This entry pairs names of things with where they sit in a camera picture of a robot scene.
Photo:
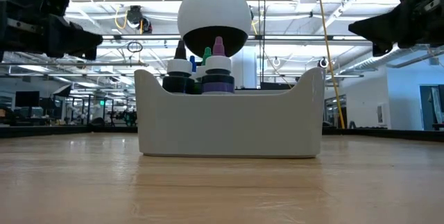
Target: green cap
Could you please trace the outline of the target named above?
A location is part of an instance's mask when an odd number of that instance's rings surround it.
[[[203,54],[202,57],[202,65],[205,65],[205,61],[207,61],[207,58],[211,57],[211,48],[210,47],[206,47],[205,48],[205,52]]]

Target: white ball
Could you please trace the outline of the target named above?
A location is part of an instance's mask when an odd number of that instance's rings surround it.
[[[217,36],[223,38],[226,55],[234,55],[245,44],[250,27],[246,0],[183,0],[179,8],[180,36],[200,57]]]

